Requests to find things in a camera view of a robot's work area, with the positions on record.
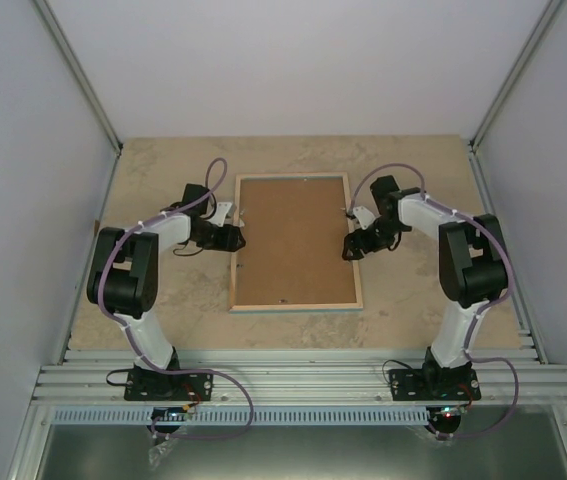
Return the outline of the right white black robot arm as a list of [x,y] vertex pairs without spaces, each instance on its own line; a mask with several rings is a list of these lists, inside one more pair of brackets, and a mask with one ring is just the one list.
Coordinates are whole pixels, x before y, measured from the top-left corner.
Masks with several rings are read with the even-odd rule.
[[492,214],[470,216],[445,206],[421,187],[402,189],[391,175],[377,178],[370,192],[375,212],[355,204],[346,211],[358,226],[344,238],[343,260],[393,251],[404,234],[418,230],[437,243],[439,284],[448,300],[422,367],[403,379],[397,371],[389,372],[394,397],[477,396],[470,351],[485,314],[507,298],[513,280],[499,220]]

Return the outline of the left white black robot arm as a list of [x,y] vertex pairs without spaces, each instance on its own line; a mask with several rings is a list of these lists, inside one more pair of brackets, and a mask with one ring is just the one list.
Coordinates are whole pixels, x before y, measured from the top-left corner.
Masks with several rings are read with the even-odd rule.
[[118,324],[137,356],[135,366],[150,371],[147,386],[160,399],[173,398],[182,386],[176,350],[154,309],[160,255],[190,243],[201,251],[242,249],[241,228],[229,222],[234,208],[207,187],[188,184],[182,200],[155,217],[127,229],[105,227],[97,235],[87,298]]

